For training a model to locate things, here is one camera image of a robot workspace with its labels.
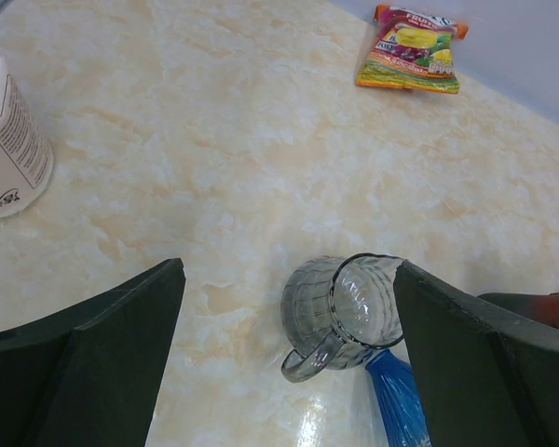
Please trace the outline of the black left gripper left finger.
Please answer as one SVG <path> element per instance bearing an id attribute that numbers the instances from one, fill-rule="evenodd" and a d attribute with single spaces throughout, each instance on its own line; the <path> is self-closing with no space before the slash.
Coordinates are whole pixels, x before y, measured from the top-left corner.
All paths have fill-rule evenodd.
<path id="1" fill-rule="evenodd" d="M 169 259 L 0 332 L 0 446 L 142 446 L 185 286 Z"/>

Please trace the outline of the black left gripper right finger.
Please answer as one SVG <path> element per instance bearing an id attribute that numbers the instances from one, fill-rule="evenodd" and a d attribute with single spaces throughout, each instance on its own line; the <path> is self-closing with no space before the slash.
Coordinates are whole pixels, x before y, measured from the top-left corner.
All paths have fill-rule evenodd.
<path id="1" fill-rule="evenodd" d="M 559 330 L 403 262 L 394 291 L 435 446 L 559 446 Z"/>

